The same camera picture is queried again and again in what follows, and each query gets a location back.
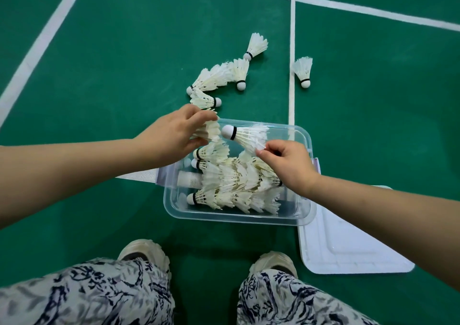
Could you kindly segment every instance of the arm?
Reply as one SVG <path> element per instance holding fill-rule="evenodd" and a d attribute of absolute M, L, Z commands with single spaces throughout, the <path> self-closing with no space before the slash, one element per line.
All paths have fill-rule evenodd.
<path fill-rule="evenodd" d="M 319 175 L 297 142 L 269 141 L 258 156 L 288 188 L 460 291 L 460 202 Z"/>
<path fill-rule="evenodd" d="M 0 228 L 118 175 L 172 164 L 207 142 L 193 132 L 212 111 L 194 105 L 132 140 L 0 147 Z"/>

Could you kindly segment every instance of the hand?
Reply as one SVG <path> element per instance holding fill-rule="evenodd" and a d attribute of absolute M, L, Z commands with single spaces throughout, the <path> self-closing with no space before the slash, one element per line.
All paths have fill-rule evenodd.
<path fill-rule="evenodd" d="M 294 141 L 271 140 L 256 155 L 266 162 L 283 184 L 304 197 L 320 176 L 304 145 Z"/>
<path fill-rule="evenodd" d="M 207 145 L 207 141 L 202 138 L 190 137 L 209 120 L 217 120 L 217 114 L 213 111 L 202 111 L 192 104 L 158 118 L 134 138 L 147 168 L 170 165 L 194 149 Z"/>

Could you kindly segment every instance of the person's left hand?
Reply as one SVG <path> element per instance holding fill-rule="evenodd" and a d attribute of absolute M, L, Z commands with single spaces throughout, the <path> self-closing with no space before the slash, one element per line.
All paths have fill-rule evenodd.
<path fill-rule="evenodd" d="M 190 139 L 205 122 L 217 120 L 213 111 L 202 111 L 192 104 L 158 118 L 134 138 L 149 169 L 170 165 L 194 149 L 207 145 L 202 138 Z"/>

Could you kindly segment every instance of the forearm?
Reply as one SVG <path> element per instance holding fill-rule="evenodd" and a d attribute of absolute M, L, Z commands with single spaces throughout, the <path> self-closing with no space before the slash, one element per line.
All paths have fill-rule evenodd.
<path fill-rule="evenodd" d="M 148 166 L 132 140 L 0 148 L 0 228 Z"/>
<path fill-rule="evenodd" d="M 460 290 L 460 203 L 318 176 L 304 196 Z"/>

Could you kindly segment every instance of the patterned pants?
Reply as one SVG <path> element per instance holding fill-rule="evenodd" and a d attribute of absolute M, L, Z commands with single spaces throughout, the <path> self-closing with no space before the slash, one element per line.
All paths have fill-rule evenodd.
<path fill-rule="evenodd" d="M 167 274 L 141 259 L 95 259 L 0 289 L 0 325 L 172 324 L 173 310 Z M 237 316 L 239 325 L 377 324 L 274 269 L 242 283 Z"/>

